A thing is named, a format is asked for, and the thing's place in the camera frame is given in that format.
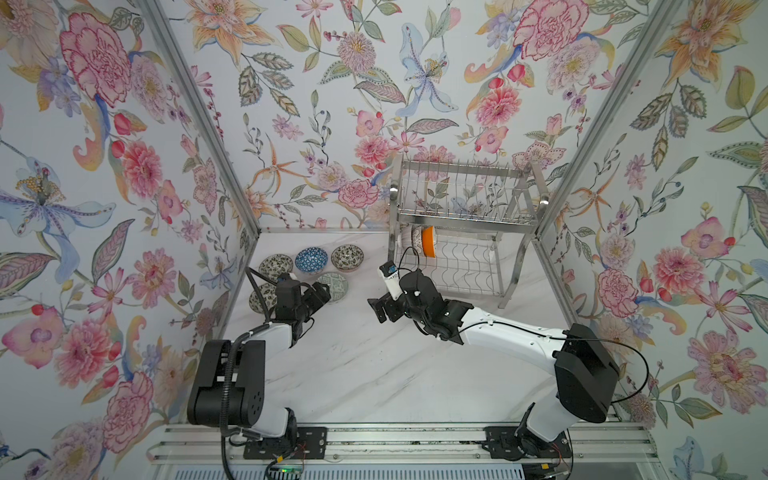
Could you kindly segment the two-tier steel dish rack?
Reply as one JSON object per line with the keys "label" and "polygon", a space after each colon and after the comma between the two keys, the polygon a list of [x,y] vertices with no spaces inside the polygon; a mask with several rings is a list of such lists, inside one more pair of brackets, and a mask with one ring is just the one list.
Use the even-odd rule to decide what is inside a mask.
{"label": "two-tier steel dish rack", "polygon": [[[388,258],[420,268],[443,293],[493,297],[505,308],[550,200],[537,160],[498,164],[400,155],[389,184]],[[402,254],[401,228],[433,226],[436,257]]]}

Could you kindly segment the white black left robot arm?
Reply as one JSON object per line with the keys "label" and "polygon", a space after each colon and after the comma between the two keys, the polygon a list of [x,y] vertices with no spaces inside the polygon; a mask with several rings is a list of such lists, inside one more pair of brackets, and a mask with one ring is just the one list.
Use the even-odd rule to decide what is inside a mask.
{"label": "white black left robot arm", "polygon": [[273,283],[276,303],[269,307],[254,288],[264,322],[233,340],[209,342],[192,384],[187,420],[219,432],[221,445],[239,437],[247,449],[275,459],[299,447],[295,413],[266,399],[266,366],[272,356],[296,346],[304,325],[331,301],[328,285],[308,284],[289,274]]}

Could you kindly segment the plain white bowl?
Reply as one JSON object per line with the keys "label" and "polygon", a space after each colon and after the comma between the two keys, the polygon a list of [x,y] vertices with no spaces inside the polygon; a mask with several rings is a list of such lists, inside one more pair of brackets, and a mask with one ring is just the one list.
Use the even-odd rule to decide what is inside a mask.
{"label": "plain white bowl", "polygon": [[424,255],[428,258],[436,257],[436,230],[433,226],[425,226],[421,230],[421,245]]}

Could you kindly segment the brown mandala pattern bowl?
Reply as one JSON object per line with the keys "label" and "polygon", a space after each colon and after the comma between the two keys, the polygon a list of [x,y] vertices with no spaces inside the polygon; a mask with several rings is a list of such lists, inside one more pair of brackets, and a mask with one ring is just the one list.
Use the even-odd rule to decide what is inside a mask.
{"label": "brown mandala pattern bowl", "polygon": [[422,227],[420,225],[411,226],[411,246],[418,255],[423,254]]}

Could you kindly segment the pale green pattern bowl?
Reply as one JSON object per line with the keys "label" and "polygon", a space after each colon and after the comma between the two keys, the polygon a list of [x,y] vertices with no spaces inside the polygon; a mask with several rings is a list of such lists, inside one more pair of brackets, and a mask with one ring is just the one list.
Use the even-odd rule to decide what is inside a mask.
{"label": "pale green pattern bowl", "polygon": [[348,280],[344,275],[340,273],[324,273],[318,277],[317,281],[328,287],[332,302],[341,301],[348,293]]}

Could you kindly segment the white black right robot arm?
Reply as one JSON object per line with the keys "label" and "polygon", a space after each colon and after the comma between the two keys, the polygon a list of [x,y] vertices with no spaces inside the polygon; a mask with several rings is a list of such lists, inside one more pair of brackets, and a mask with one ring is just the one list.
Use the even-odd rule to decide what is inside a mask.
{"label": "white black right robot arm", "polygon": [[619,368],[606,341],[589,327],[557,330],[505,319],[444,298],[422,270],[391,261],[379,267],[378,275],[387,292],[368,303],[380,322],[406,317],[426,336],[500,351],[554,378],[554,392],[532,403],[515,428],[486,428],[484,448],[492,457],[517,461],[565,453],[570,449],[566,432],[573,425],[606,421]]}

